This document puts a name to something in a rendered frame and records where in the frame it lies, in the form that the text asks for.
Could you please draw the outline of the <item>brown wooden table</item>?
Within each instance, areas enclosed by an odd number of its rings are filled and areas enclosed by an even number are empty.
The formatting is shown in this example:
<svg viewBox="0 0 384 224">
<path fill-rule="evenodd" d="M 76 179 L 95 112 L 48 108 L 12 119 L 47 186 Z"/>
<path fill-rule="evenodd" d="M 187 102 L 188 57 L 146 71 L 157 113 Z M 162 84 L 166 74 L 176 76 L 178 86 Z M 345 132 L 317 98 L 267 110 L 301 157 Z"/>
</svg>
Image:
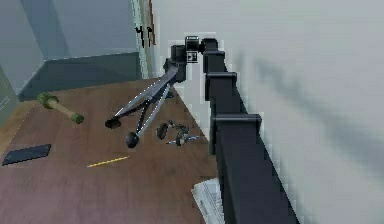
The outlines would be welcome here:
<svg viewBox="0 0 384 224">
<path fill-rule="evenodd" d="M 76 125 L 37 102 L 24 102 L 0 129 L 0 224 L 203 224 L 191 190 L 215 177 L 216 161 L 179 97 L 165 102 L 135 149 L 125 137 L 138 117 L 118 129 L 105 121 L 148 86 L 140 80 L 58 92 L 68 108 L 84 115 Z M 172 120 L 197 140 L 182 146 L 156 135 Z M 12 150 L 50 144 L 46 157 L 2 165 Z M 130 158 L 86 168 L 119 157 Z"/>
</svg>

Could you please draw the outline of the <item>white newspaper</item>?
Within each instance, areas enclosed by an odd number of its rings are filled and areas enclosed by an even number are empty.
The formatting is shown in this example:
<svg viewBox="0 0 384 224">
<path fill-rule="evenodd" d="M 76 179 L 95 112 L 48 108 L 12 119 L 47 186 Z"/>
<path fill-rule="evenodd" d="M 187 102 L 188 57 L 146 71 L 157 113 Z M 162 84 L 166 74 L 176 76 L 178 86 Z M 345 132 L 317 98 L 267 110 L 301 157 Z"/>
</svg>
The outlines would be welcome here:
<svg viewBox="0 0 384 224">
<path fill-rule="evenodd" d="M 217 178 L 195 184 L 191 192 L 205 224 L 225 224 L 220 184 Z"/>
</svg>

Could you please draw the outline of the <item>yellow pencil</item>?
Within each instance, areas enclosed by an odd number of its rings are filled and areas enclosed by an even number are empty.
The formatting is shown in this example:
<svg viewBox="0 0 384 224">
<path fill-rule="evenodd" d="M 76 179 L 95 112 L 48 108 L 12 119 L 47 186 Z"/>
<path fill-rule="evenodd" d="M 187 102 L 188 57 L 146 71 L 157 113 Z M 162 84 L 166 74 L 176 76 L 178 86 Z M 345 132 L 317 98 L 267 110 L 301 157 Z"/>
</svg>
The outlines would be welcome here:
<svg viewBox="0 0 384 224">
<path fill-rule="evenodd" d="M 97 166 L 101 166 L 101 165 L 106 165 L 106 164 L 122 161 L 122 160 L 125 160 L 128 158 L 130 158 L 130 156 L 124 156 L 124 157 L 119 157 L 119 158 L 115 158 L 115 159 L 111 159 L 111 160 L 101 161 L 101 162 L 87 165 L 86 168 L 92 168 L 92 167 L 97 167 Z"/>
</svg>

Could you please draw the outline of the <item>dark flat phone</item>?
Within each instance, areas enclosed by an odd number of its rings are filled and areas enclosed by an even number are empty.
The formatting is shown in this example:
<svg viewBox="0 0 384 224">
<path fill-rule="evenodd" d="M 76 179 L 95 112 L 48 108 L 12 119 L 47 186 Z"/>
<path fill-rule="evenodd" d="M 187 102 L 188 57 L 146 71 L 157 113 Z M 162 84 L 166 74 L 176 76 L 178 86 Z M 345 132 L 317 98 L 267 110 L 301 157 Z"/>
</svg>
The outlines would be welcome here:
<svg viewBox="0 0 384 224">
<path fill-rule="evenodd" d="M 6 154 L 2 161 L 2 165 L 10 165 L 14 163 L 24 162 L 46 157 L 51 149 L 50 144 L 32 146 L 23 149 L 12 150 Z"/>
</svg>

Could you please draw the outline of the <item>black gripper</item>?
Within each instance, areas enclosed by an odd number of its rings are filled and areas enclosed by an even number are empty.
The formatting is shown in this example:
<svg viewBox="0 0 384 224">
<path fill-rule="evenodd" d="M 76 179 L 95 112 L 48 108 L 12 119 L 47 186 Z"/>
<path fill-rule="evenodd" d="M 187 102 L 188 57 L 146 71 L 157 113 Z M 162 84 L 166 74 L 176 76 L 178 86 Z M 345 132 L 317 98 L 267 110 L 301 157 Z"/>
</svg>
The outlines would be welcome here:
<svg viewBox="0 0 384 224">
<path fill-rule="evenodd" d="M 173 45 L 171 47 L 171 56 L 166 59 L 163 68 L 165 74 L 160 79 L 141 93 L 135 96 L 128 104 L 122 107 L 112 118 L 105 122 L 107 128 L 117 128 L 121 125 L 119 119 L 129 114 L 132 114 L 138 110 L 142 110 L 138 120 L 137 128 L 135 132 L 130 132 L 126 136 L 126 144 L 129 148 L 134 148 L 140 137 L 145 133 L 150 126 L 157 113 L 161 109 L 169 90 L 170 85 L 173 84 L 174 79 L 177 83 L 184 82 L 186 80 L 186 49 L 184 45 Z M 154 109 L 151 114 L 145 119 L 147 110 L 154 104 Z"/>
</svg>

